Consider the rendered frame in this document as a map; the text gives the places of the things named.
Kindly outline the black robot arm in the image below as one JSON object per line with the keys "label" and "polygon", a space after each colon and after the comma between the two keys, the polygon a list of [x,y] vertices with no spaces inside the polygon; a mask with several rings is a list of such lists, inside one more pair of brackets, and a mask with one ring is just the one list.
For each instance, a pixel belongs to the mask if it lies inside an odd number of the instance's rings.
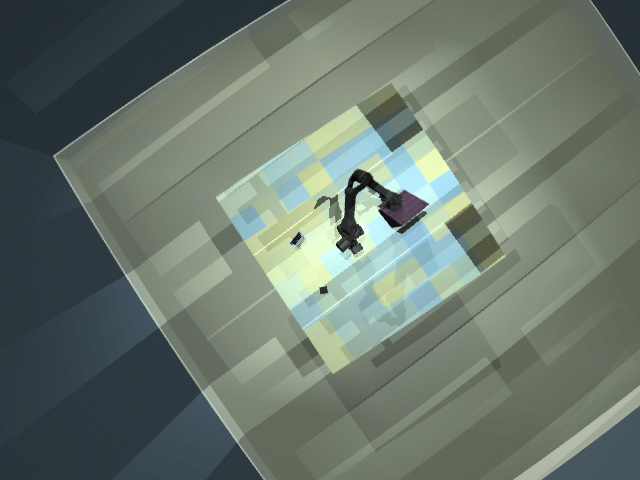
{"label": "black robot arm", "polygon": [[[353,183],[355,181],[361,184],[353,188]],[[381,198],[381,200],[383,201],[388,202],[388,207],[393,212],[403,207],[400,202],[400,200],[402,199],[402,195],[397,194],[396,192],[382,186],[380,183],[374,180],[373,175],[370,172],[357,168],[349,178],[348,185],[344,191],[345,210],[344,218],[341,221],[340,230],[340,235],[342,235],[342,238],[336,243],[336,247],[343,253],[351,245],[351,241],[355,241],[360,236],[365,234],[363,228],[359,224],[357,224],[355,220],[355,203],[356,195],[360,191],[365,189],[366,186],[369,186],[370,188],[378,192],[380,194],[379,198]]]}

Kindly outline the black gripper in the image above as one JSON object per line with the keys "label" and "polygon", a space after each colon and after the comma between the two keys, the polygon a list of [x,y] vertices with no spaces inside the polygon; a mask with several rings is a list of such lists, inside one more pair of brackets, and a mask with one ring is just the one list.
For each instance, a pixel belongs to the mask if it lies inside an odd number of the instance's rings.
{"label": "black gripper", "polygon": [[[340,232],[341,224],[337,226],[337,229]],[[351,245],[349,246],[349,248],[351,248],[351,251],[352,251],[353,254],[356,254],[356,253],[358,253],[359,251],[361,251],[363,249],[362,245],[360,243],[358,244],[357,240],[351,241]]]}

